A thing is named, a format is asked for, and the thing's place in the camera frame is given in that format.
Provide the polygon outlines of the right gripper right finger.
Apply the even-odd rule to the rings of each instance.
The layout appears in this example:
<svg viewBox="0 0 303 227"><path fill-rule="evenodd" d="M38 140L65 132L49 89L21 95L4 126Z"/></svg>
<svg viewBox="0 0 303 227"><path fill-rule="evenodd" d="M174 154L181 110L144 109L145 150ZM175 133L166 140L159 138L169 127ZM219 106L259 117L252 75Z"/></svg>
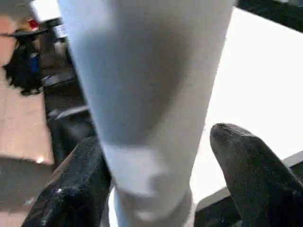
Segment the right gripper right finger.
<svg viewBox="0 0 303 227"><path fill-rule="evenodd" d="M245 226L303 225L303 183L260 137L217 123L210 145Z"/></svg>

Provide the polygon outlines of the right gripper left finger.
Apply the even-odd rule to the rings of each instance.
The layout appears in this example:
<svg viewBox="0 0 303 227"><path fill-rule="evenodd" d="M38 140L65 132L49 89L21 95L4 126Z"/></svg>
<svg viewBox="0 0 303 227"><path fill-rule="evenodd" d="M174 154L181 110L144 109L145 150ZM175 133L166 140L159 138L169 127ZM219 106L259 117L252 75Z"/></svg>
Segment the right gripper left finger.
<svg viewBox="0 0 303 227"><path fill-rule="evenodd" d="M87 137L56 168L22 226L98 227L110 185L99 141Z"/></svg>

